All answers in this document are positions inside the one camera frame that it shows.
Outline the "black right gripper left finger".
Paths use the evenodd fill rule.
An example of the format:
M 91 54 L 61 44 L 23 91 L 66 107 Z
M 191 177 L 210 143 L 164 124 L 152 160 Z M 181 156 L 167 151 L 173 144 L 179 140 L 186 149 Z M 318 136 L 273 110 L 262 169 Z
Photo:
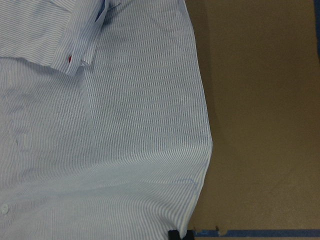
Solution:
M 178 230 L 168 231 L 168 240 L 181 240 L 180 233 Z

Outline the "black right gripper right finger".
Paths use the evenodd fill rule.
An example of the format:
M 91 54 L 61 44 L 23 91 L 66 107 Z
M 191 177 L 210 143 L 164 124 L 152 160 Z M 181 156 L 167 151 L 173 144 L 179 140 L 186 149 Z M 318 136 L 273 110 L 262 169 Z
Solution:
M 184 240 L 194 240 L 194 232 L 192 230 L 187 230 Z

